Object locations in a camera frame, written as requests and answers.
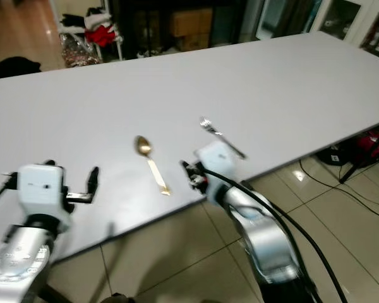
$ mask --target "gold spoon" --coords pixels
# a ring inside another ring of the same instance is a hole
[[[165,194],[166,196],[170,196],[170,189],[164,183],[162,175],[160,174],[156,163],[150,158],[150,152],[152,151],[152,146],[150,142],[146,140],[146,138],[142,136],[136,136],[135,138],[135,148],[136,152],[147,158],[147,164],[149,164],[150,170],[156,180],[157,184],[160,186],[161,194]]]

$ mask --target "cabinet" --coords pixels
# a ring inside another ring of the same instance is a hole
[[[352,44],[379,57],[379,0],[371,6]]]
[[[373,0],[323,0],[311,30],[352,42]]]
[[[379,0],[323,0],[311,30],[379,57]]]
[[[255,37],[258,40],[271,39],[274,36],[275,30],[277,29],[281,17],[284,15],[288,5],[288,0],[265,1],[261,13],[261,20],[258,23],[255,34]]]

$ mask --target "fork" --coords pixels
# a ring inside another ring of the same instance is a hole
[[[236,147],[234,147],[234,145],[232,143],[230,143],[225,137],[224,135],[220,132],[220,131],[217,131],[213,126],[212,126],[212,122],[210,122],[210,120],[208,120],[207,118],[205,117],[201,117],[201,127],[206,130],[208,133],[211,133],[211,134],[214,134],[218,139],[220,139],[221,141],[223,141],[224,143],[226,143],[227,145],[230,146],[230,148],[232,148],[236,153],[237,155],[242,158],[242,159],[245,159],[246,158],[246,155],[244,153],[242,153],[241,151],[239,151]]]

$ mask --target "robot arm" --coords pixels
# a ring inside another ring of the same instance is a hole
[[[305,283],[287,234],[270,212],[241,190],[203,173],[203,169],[208,169],[234,179],[235,164],[228,146],[213,142],[198,150],[196,155],[200,159],[197,164],[183,162],[190,184],[206,194],[211,203],[223,207],[233,220],[245,241],[248,259],[264,302],[317,302],[315,297],[318,296],[312,294],[310,285]],[[263,195],[254,194],[270,206]]]
[[[87,193],[68,193],[63,186],[64,169],[26,165],[12,173],[7,189],[17,189],[27,219],[13,225],[0,245],[0,302],[32,302],[45,285],[50,256],[58,234],[71,226],[69,202],[91,203],[97,190],[99,168],[87,182]]]

